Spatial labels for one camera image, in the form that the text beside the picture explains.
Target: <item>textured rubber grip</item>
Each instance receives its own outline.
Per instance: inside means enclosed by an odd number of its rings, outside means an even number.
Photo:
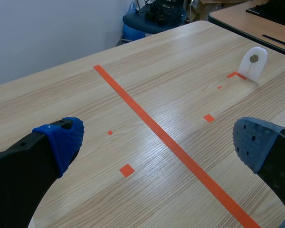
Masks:
[[[84,136],[83,122],[76,117],[66,117],[62,120],[72,120],[70,129],[61,126],[45,124],[33,129],[33,132],[45,134],[50,142],[58,167],[59,177],[68,169],[74,154],[80,149]]]
[[[238,119],[233,127],[233,144],[241,161],[257,173],[284,127],[253,117]]]

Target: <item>orange tape square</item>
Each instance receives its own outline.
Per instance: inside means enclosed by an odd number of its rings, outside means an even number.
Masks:
[[[209,123],[211,123],[212,121],[214,121],[214,118],[212,115],[207,114],[204,116],[204,119],[207,120]]]
[[[128,177],[134,173],[134,169],[129,164],[123,166],[119,171],[123,174],[124,177]]]

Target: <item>black equipment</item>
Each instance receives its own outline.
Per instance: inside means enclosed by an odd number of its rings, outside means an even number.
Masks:
[[[246,12],[285,25],[285,0],[269,2],[247,9]]]

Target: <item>wooden table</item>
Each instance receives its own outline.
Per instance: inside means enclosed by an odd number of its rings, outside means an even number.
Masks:
[[[226,77],[256,45],[198,21],[0,85],[0,151],[65,116],[85,124],[78,157],[34,215],[37,228],[241,226],[93,69],[98,64],[261,227],[278,227],[285,207],[232,142],[242,116],[285,126],[284,55],[265,48],[258,83]],[[135,170],[127,178],[119,171],[126,164]]]
[[[285,43],[285,26],[246,12],[267,1],[254,0],[218,10],[209,14],[209,21],[285,54],[285,45],[263,37],[267,35]]]

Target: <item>white plastic piece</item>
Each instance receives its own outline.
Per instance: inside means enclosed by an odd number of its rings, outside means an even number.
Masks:
[[[244,55],[237,72],[256,82],[264,69],[266,61],[266,50],[261,47],[253,47]]]

